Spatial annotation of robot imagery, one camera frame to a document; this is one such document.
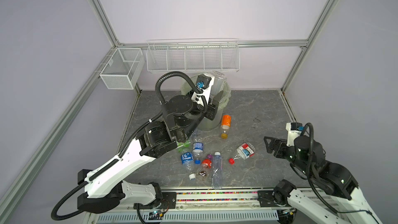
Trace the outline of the red label scenic bottle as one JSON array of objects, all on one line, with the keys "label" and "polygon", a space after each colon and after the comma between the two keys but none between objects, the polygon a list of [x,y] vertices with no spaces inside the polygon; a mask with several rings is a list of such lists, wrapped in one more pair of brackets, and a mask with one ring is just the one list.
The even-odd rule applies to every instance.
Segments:
[{"label": "red label scenic bottle", "polygon": [[244,142],[238,146],[233,152],[232,156],[228,159],[229,164],[234,164],[236,160],[246,160],[256,153],[253,144]]}]

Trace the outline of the blue label bottle lower left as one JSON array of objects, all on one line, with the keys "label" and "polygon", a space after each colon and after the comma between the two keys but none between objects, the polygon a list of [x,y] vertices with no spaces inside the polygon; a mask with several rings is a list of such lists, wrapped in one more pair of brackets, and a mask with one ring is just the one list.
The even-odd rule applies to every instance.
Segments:
[{"label": "blue label bottle lower left", "polygon": [[188,171],[189,179],[195,180],[196,179],[194,171],[195,162],[192,153],[188,151],[183,152],[182,155],[180,156],[180,159],[181,159],[181,164]]}]

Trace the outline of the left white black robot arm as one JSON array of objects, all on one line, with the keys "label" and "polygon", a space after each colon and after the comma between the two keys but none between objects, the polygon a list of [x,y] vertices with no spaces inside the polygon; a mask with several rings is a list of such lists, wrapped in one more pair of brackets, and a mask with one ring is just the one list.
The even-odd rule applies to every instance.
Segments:
[{"label": "left white black robot arm", "polygon": [[[166,100],[161,86],[173,77],[182,78],[191,90]],[[211,97],[215,81],[216,75],[212,72],[199,74],[196,80],[180,71],[161,76],[155,84],[160,112],[134,131],[121,150],[104,165],[95,170],[81,170],[78,185],[55,205],[51,218],[61,221],[83,212],[101,214],[122,202],[137,208],[160,205],[164,198],[159,184],[133,184],[125,178],[188,141],[203,119],[214,119],[222,98],[221,92]]]}]

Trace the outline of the blue label bottle blue cap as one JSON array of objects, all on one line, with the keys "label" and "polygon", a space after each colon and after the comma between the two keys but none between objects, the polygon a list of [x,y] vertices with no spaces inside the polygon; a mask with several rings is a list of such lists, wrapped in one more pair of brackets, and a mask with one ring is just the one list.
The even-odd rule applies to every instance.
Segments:
[{"label": "blue label bottle blue cap", "polygon": [[197,133],[193,133],[192,135],[192,155],[195,164],[200,164],[203,155],[203,140],[202,137],[199,136]]}]

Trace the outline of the clear square plastic container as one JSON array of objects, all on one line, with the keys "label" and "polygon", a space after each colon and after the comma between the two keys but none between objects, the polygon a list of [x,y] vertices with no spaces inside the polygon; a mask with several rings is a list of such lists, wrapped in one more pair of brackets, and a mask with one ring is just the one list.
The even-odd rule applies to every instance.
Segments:
[{"label": "clear square plastic container", "polygon": [[222,91],[223,85],[227,80],[225,74],[219,71],[212,71],[210,72],[211,76],[214,76],[214,84],[211,87],[210,95],[215,97],[220,91]]}]

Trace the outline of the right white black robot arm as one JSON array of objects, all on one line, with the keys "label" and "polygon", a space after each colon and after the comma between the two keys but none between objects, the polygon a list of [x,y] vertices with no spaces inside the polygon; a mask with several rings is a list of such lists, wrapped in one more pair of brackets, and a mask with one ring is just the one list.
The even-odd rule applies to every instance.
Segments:
[{"label": "right white black robot arm", "polygon": [[266,151],[287,160],[321,203],[309,199],[293,183],[283,179],[272,193],[258,192],[261,206],[291,207],[318,224],[380,224],[352,173],[326,159],[323,146],[314,139],[313,125],[290,122],[286,129],[286,140],[264,137]]}]

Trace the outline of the small white mesh basket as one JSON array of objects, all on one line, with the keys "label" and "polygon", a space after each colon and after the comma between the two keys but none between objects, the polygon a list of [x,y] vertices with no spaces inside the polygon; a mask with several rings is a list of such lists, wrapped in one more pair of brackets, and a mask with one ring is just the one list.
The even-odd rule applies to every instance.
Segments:
[{"label": "small white mesh basket", "polygon": [[100,72],[100,77],[107,89],[134,90],[144,65],[145,59],[140,48],[116,48]]}]

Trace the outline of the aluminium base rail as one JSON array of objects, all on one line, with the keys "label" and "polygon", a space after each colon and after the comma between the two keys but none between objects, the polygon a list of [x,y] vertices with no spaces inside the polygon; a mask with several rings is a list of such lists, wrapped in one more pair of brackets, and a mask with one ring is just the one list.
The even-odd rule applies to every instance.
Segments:
[{"label": "aluminium base rail", "polygon": [[213,211],[216,214],[221,211],[235,213],[260,209],[272,211],[276,217],[294,215],[297,211],[308,211],[323,217],[332,214],[325,205],[319,205],[306,195],[298,197],[297,202],[293,203],[292,193],[277,198],[273,190],[261,188],[162,191],[155,183],[133,185],[124,182],[100,198],[92,198],[87,194],[78,197],[78,210],[93,214],[106,213],[120,204],[148,211],[161,209],[164,213],[171,209]]}]

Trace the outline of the green-lined mesh waste bin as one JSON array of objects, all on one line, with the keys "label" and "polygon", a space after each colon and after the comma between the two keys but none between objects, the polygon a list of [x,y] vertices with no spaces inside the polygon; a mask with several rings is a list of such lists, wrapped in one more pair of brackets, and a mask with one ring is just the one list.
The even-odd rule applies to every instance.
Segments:
[{"label": "green-lined mesh waste bin", "polygon": [[215,103],[218,104],[218,108],[214,119],[209,120],[205,117],[199,124],[198,129],[201,131],[210,131],[215,128],[219,128],[221,125],[223,110],[226,108],[231,97],[231,88],[228,85],[227,77],[225,74],[214,71],[205,73],[205,75],[214,77],[214,84],[211,88],[210,99],[211,103],[213,103],[213,100],[216,99]]}]

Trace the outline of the orange label bottle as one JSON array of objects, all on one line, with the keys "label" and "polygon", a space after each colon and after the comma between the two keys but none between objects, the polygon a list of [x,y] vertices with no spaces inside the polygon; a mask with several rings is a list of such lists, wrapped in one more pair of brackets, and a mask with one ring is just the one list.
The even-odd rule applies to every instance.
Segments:
[{"label": "orange label bottle", "polygon": [[221,135],[222,139],[226,139],[228,137],[228,133],[231,126],[231,116],[223,115],[221,119]]}]

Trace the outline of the red cap cola bottle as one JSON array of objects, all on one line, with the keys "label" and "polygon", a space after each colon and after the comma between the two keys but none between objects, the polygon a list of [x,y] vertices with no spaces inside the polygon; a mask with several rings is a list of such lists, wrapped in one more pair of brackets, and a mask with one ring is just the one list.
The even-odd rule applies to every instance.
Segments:
[{"label": "red cap cola bottle", "polygon": [[196,171],[196,176],[199,179],[205,180],[211,176],[212,161],[210,159],[204,159],[200,167]]}]

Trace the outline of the light green label bottle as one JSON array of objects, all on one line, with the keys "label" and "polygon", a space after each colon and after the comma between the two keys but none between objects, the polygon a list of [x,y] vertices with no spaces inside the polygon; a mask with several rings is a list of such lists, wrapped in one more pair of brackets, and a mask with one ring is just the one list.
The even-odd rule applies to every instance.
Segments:
[{"label": "light green label bottle", "polygon": [[183,152],[186,149],[189,149],[191,146],[190,141],[185,141],[185,142],[177,142],[177,151],[178,152]]}]

